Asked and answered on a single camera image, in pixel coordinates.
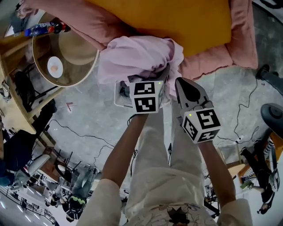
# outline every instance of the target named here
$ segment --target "white box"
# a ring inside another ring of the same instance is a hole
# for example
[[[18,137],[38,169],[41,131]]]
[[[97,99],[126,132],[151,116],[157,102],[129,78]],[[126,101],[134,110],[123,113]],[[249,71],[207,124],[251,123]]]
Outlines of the white box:
[[[130,83],[130,97],[135,114],[157,113],[163,94],[163,81]]]
[[[185,112],[182,127],[194,143],[201,143],[214,139],[221,124],[214,108],[205,108]]]

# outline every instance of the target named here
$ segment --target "pink cloth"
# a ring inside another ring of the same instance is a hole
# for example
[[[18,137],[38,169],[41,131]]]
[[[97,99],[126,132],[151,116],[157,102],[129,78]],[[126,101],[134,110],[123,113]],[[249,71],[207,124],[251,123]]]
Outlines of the pink cloth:
[[[73,31],[98,50],[114,38],[135,35],[135,30],[105,9],[84,0],[25,0],[68,24]]]
[[[114,38],[137,35],[113,14],[84,0],[26,0],[26,3],[59,17],[99,50]],[[252,0],[230,0],[230,8],[231,42],[185,58],[180,65],[183,77],[198,79],[231,65],[257,68]]]
[[[180,77],[179,64],[183,61],[183,47],[172,39],[154,36],[122,36],[111,41],[100,53],[99,83],[128,81],[130,75],[155,77],[170,64],[166,83],[167,94],[176,96],[175,80]]]
[[[199,79],[202,75],[232,65],[243,68],[257,68],[252,0],[231,0],[230,8],[232,18],[231,42],[186,57],[180,65],[180,71],[184,78]]]

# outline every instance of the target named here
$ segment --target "concrete floor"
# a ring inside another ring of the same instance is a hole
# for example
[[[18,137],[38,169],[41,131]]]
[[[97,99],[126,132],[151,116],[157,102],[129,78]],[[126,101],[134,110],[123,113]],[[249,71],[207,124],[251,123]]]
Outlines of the concrete floor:
[[[254,6],[256,28],[256,45],[259,57],[259,66],[269,64],[273,70],[283,76],[283,27],[264,11]],[[233,132],[237,123],[238,105],[248,104],[249,94],[256,85],[256,70],[230,67],[217,70],[203,76],[197,81],[202,85],[222,118],[223,128],[218,134],[220,137],[237,139]],[[93,135],[105,139],[115,145],[127,127],[127,120],[132,115],[129,108],[114,105],[114,85],[97,84],[97,67],[92,74],[81,84],[68,88],[56,97],[57,113],[53,116],[61,125],[69,126],[80,135]],[[52,87],[40,76],[33,74],[35,89],[45,90]],[[241,141],[250,140],[257,126],[260,129],[253,136],[259,138],[267,126],[260,116],[260,108],[264,103],[274,102],[283,105],[282,96],[267,82],[257,81],[258,88],[251,96],[250,107],[241,107],[239,125],[236,129]],[[71,112],[66,103],[72,102]],[[171,137],[171,109],[164,109],[165,145],[168,147]],[[48,130],[56,140],[56,148],[61,149],[65,156],[73,152],[71,162],[92,164],[98,156],[104,141],[90,137],[80,138],[66,128],[61,128],[54,121]],[[252,141],[240,145],[252,145]],[[235,143],[215,139],[214,144],[221,148],[228,162],[237,160]],[[110,154],[111,149],[104,147],[95,165],[101,170]],[[130,174],[123,187],[129,186]]]

